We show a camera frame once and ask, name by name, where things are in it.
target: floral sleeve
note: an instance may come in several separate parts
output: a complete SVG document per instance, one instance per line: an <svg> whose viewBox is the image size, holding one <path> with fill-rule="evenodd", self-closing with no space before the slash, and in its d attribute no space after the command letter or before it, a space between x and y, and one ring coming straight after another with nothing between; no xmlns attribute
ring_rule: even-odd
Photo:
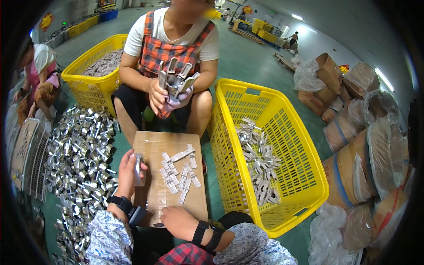
<svg viewBox="0 0 424 265"><path fill-rule="evenodd" d="M216 265L276 264L297 265L296 259L277 240L269 239L265 231L252 223L241 223L229 229L234 240L213 259Z"/></svg>
<svg viewBox="0 0 424 265"><path fill-rule="evenodd" d="M131 264L134 240L128 224L111 212L98 211L88 226L91 235L86 256L91 264Z"/></svg>

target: plaid apron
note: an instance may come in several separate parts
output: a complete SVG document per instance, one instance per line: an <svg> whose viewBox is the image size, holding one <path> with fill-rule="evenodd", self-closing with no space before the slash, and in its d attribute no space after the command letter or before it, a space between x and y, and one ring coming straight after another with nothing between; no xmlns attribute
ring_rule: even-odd
<svg viewBox="0 0 424 265"><path fill-rule="evenodd" d="M215 27L215 24L209 21L192 45L169 44L152 37L153 13L154 11L150 11L146 14L139 72L146 77L156 78L159 74L160 62L164 62L164 71L166 71L171 58L176 57L178 58L178 63L175 67L175 72L181 72L186 63L191 63L195 67L190 70L188 76L194 75L195 68L199 68L196 67L198 60L196 51L209 32ZM166 119L170 114L170 112L162 110L159 112L158 116L161 119Z"/></svg>

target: black watch strap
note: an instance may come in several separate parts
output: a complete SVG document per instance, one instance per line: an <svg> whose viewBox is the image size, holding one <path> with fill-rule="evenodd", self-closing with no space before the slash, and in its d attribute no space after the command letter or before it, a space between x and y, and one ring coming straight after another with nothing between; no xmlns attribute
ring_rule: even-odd
<svg viewBox="0 0 424 265"><path fill-rule="evenodd" d="M215 255L214 250L216 249L216 247L219 244L219 241L221 241L221 237L222 234L224 233L225 230L221 229L221 228L215 228L213 230L213 235L211 240L209 241L209 243L205 246L205 250L207 252L209 252L212 255Z"/></svg>
<svg viewBox="0 0 424 265"><path fill-rule="evenodd" d="M109 197L106 201L107 203L116 204L116 206L118 206L118 208L126 215L129 215L133 209L132 203L125 196L122 196L121 198L117 196Z"/></svg>
<svg viewBox="0 0 424 265"><path fill-rule="evenodd" d="M203 235L205 234L205 231L209 229L209 223L205 221L200 221L197 225L196 232L194 232L193 240L191 243L193 243L196 246L200 246L202 243Z"/></svg>

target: teal floor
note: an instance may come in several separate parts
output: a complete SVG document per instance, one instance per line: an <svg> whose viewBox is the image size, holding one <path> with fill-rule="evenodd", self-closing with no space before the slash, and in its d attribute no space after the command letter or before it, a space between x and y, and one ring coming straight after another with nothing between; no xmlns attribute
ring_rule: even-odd
<svg viewBox="0 0 424 265"><path fill-rule="evenodd" d="M118 18L103 22L88 29L86 32L67 40L65 43L55 49L57 53L57 62L66 67L85 51L96 45L97 43L109 38L112 35L120 33L128 33L133 23L143 14L154 8L145 8L137 10L136 8L119 10ZM220 35L220 57L218 65L218 78L230 78L260 86L276 89L285 94L294 108L298 112L300 118L304 122L321 160L327 159L332 152L326 142L323 128L325 122L321 117L312 113L305 105L297 99L297 93L293 90L293 73L283 68L274 57L274 52L280 52L282 56L291 59L293 55L284 50L259 45L253 41L230 32L227 29L226 22L222 20L214 20ZM214 87L210 87L212 95L215 97ZM75 103L72 93L67 85L64 86L66 97L61 94L59 103L55 104L58 114L62 113L68 106ZM202 156L208 166L208 174L205 176L206 199L209 211L209 217L217 220L222 217L225 212L221 200L215 165L213 162L212 151L207 133L202 137ZM118 165L122 155L131 148L128 141L122 133L115 136L115 147L117 152L114 155L114 161L111 168L118 170ZM49 254L61 251L56 246L56 229L53 223L61 216L60 209L55 206L59 200L54 194L48 194L44 204L33 201L33 206L40 206L46 220L46 238ZM300 265L307 265L308 247L310 242L309 226L313 216L309 216L301 224L291 229L284 235L277 238L281 245L286 247L290 253L298 259ZM178 240L174 240L173 244L178 244Z"/></svg>

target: pile of metal parts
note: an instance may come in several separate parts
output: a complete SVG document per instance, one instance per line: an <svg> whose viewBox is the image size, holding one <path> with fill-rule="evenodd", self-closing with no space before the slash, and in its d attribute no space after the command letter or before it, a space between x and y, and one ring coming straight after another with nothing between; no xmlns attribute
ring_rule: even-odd
<svg viewBox="0 0 424 265"><path fill-rule="evenodd" d="M124 49L114 50L106 53L102 58L94 61L89 65L81 75L102 77L112 73L121 63L121 57L124 53Z"/></svg>
<svg viewBox="0 0 424 265"><path fill-rule="evenodd" d="M200 73L195 73L192 77L187 77L193 65L186 63L181 73L175 73L175 67L177 66L178 59L176 57L171 58L168 69L165 72L163 70L164 62L160 62L159 68L159 86L162 89L166 89L169 95L174 98L178 98L181 93L184 93L194 81L199 77Z"/></svg>
<svg viewBox="0 0 424 265"><path fill-rule="evenodd" d="M244 117L243 121L245 123L241 123L236 132L249 168L258 206L264 206L267 202L280 204L280 196L273 181L277 181L275 169L281 166L278 163L281 159L272 155L273 147L267 145L268 135L265 136L265 132L256 127L251 119Z"/></svg>
<svg viewBox="0 0 424 265"><path fill-rule="evenodd" d="M104 110L73 106L63 113L47 147L45 185L61 200L62 218L54 224L59 230L58 247L63 258L73 263L88 263L85 250L90 243L88 223L118 186L109 163L117 120Z"/></svg>
<svg viewBox="0 0 424 265"><path fill-rule="evenodd" d="M197 178L196 173L193 171L193 168L197 168L196 156L194 152L196 152L196 150L194 150L191 144L188 144L186 151L180 152L173 157L169 157L166 152L162 153L162 157L164 158L164 160L161 162L163 168L161 168L159 171L165 179L165 183L172 194L176 194L178 191L181 191L181 196L178 201L179 204L184 204L185 198L187 197L187 193L190 189L191 182L194 183L196 188L201 187L200 181ZM186 156L189 156L190 164L184 163L180 180L178 180L176 176L179 174L179 172L175 168L174 162L177 162Z"/></svg>

